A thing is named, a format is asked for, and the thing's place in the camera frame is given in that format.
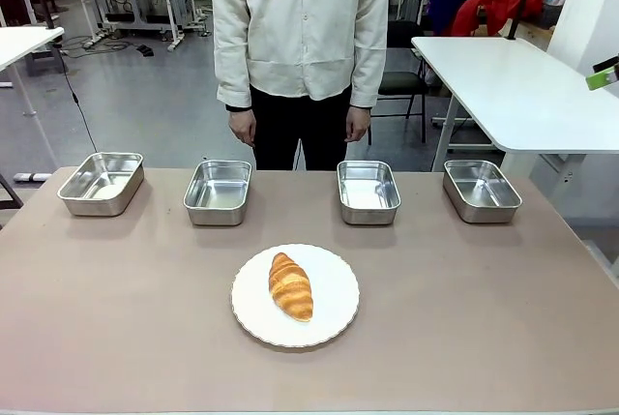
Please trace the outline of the person's left hand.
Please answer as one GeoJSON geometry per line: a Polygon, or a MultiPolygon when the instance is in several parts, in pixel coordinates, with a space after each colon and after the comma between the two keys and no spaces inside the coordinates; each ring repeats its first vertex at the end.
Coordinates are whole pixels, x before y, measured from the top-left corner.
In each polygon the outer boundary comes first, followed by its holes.
{"type": "Polygon", "coordinates": [[[345,141],[357,142],[361,140],[370,127],[370,110],[350,106],[346,115],[346,139],[345,141]]]}

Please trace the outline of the person's right hand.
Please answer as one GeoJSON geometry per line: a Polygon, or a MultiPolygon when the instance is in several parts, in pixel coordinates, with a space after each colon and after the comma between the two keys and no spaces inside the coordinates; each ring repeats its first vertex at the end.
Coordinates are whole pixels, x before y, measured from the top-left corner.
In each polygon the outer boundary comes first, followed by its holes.
{"type": "Polygon", "coordinates": [[[244,144],[254,146],[256,120],[252,110],[229,113],[230,130],[244,144]]]}

